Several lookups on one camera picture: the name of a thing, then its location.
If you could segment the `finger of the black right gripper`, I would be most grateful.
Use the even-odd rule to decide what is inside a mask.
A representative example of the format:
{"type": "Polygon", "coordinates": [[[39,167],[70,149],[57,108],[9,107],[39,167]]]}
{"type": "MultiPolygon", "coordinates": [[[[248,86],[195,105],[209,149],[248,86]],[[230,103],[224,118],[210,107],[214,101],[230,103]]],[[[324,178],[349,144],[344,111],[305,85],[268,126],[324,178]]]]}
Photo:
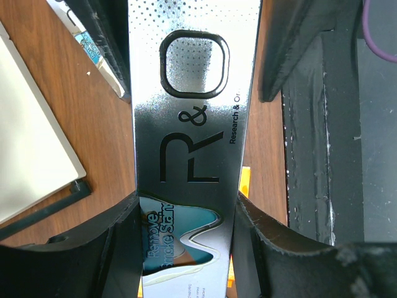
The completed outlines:
{"type": "Polygon", "coordinates": [[[118,97],[131,101],[128,49],[128,1],[67,1],[92,37],[120,85],[118,97]]]}
{"type": "Polygon", "coordinates": [[[314,38],[334,29],[338,18],[354,16],[361,5],[361,1],[263,1],[259,100],[273,101],[314,38]]]}

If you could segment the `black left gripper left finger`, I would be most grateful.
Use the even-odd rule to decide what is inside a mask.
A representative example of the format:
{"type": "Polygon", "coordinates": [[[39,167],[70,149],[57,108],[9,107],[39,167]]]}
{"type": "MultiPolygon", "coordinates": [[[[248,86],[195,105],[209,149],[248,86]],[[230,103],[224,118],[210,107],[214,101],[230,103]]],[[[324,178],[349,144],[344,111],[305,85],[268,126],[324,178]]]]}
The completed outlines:
{"type": "Polygon", "coordinates": [[[135,193],[46,244],[1,247],[1,297],[136,297],[142,272],[135,193]]]}

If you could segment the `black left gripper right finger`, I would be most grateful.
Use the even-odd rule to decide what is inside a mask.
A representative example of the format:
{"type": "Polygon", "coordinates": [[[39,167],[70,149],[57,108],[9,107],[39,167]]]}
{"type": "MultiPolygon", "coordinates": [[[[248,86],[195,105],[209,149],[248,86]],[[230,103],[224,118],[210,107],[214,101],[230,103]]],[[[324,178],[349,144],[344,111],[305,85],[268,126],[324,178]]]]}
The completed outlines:
{"type": "Polygon", "coordinates": [[[396,297],[395,243],[326,245],[240,202],[249,239],[242,265],[232,249],[238,297],[396,297]]]}

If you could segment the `silver toothpaste box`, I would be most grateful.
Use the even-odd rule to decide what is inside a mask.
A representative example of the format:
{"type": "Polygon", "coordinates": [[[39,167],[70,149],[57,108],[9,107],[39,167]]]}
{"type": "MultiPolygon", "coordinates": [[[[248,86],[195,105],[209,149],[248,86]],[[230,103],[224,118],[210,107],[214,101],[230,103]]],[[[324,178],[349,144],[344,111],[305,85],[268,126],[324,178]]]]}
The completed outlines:
{"type": "Polygon", "coordinates": [[[262,3],[129,1],[144,297],[224,297],[262,3]]]}
{"type": "Polygon", "coordinates": [[[87,56],[91,59],[93,64],[95,64],[103,78],[118,96],[121,91],[119,87],[120,85],[116,82],[115,75],[112,74],[110,66],[104,60],[104,57],[95,45],[87,29],[85,29],[81,21],[76,17],[75,13],[66,2],[67,1],[48,1],[47,3],[53,9],[60,21],[62,21],[65,27],[69,30],[75,41],[77,41],[77,43],[84,49],[87,56]]]}

